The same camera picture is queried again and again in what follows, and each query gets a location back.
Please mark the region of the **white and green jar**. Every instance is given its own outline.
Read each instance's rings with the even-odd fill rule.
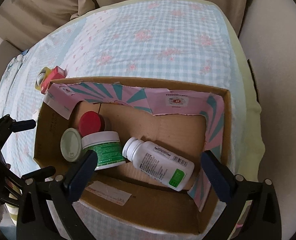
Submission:
[[[98,155],[97,170],[111,168],[126,163],[122,156],[122,146],[119,135],[114,131],[96,132],[86,135],[81,139],[82,155],[87,150],[93,150]]]

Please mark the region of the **pink and teal patterned paper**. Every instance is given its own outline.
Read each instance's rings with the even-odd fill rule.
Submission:
[[[52,84],[44,102],[58,114],[69,119],[80,101],[89,103],[112,103],[132,106],[152,115],[186,114],[202,115],[206,119],[205,150],[211,150],[220,159],[224,101],[219,95],[190,90],[165,88],[128,87],[120,84],[82,82],[78,84]],[[205,173],[200,173],[188,194],[202,211],[210,191],[210,182]]]

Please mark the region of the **white bottle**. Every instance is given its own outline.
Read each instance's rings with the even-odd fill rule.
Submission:
[[[136,169],[176,191],[184,188],[195,168],[193,162],[153,142],[144,142],[135,137],[126,142],[122,155]]]

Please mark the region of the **white sticker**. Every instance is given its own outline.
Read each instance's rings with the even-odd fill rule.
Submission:
[[[172,107],[186,107],[189,98],[183,95],[166,95],[166,106]]]
[[[100,181],[95,181],[93,184],[86,187],[86,190],[120,206],[123,206],[131,196],[130,193],[118,190]]]

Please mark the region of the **cardboard surface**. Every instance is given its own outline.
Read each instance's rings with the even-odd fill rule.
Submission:
[[[193,90],[218,94],[224,98],[225,119],[221,161],[226,163],[229,155],[231,110],[227,90],[205,85],[155,79],[94,77],[64,79],[53,83],[117,83],[128,86],[168,88],[170,90]],[[60,152],[60,138],[68,127],[77,127],[78,120],[86,111],[96,111],[110,119],[112,130],[117,131],[121,143],[131,136],[150,140],[195,163],[194,175],[200,167],[200,153],[204,145],[205,119],[202,116],[162,115],[152,116],[142,110],[114,104],[89,104],[81,102],[69,120],[64,119],[43,103],[40,110],[35,143],[35,160],[41,166],[53,165],[56,174],[64,174],[69,166]],[[116,189],[131,194],[124,206],[101,198],[88,190],[82,200],[110,216],[143,227],[172,233],[201,233],[208,224],[215,208],[217,197],[211,190],[202,212],[187,191],[175,192],[134,169],[131,163],[101,170],[91,181],[98,180]]]

